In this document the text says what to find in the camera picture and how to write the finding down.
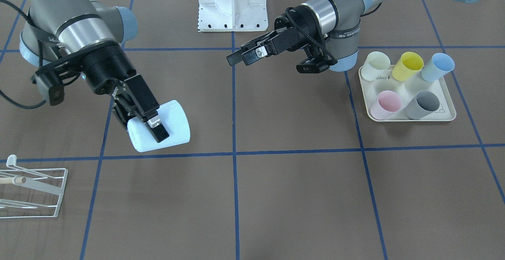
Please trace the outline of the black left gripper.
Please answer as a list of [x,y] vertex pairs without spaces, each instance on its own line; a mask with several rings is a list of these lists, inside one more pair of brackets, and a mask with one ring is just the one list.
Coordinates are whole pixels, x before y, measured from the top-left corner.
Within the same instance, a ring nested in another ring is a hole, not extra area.
[[251,65],[260,59],[308,49],[308,57],[327,55],[324,36],[317,15],[308,6],[288,7],[274,20],[274,30],[240,46],[226,57],[229,66],[243,62]]

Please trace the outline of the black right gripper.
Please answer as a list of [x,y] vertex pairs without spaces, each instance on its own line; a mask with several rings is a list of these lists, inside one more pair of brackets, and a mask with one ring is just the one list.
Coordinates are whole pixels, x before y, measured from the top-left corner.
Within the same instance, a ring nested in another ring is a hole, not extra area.
[[[157,112],[159,103],[119,44],[99,46],[83,57],[82,67],[94,94],[111,94],[112,112],[123,128],[127,128],[128,121],[138,118],[156,143],[170,136]],[[120,94],[112,95],[120,81]]]

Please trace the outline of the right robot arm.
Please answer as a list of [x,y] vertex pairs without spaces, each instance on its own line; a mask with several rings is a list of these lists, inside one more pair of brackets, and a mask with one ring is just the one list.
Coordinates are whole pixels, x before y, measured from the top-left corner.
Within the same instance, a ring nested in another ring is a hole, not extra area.
[[116,118],[133,144],[162,145],[171,137],[164,111],[127,58],[121,44],[137,35],[137,20],[125,7],[107,7],[96,0],[30,0],[24,12],[8,0],[25,19],[20,34],[23,58],[37,67],[32,76],[43,100],[34,105],[15,102],[21,109],[36,109],[64,100],[65,86],[83,75],[96,95],[109,95]]

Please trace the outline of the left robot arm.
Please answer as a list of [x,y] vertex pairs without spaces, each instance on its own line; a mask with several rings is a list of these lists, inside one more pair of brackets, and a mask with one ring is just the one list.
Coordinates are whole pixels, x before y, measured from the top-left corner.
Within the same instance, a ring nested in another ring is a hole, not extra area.
[[[361,16],[387,0],[308,0],[288,7],[274,29],[252,39],[227,56],[230,66],[251,65],[284,51],[305,50],[307,58],[296,66],[299,73],[345,72],[357,60]],[[479,0],[453,0],[474,3]]]

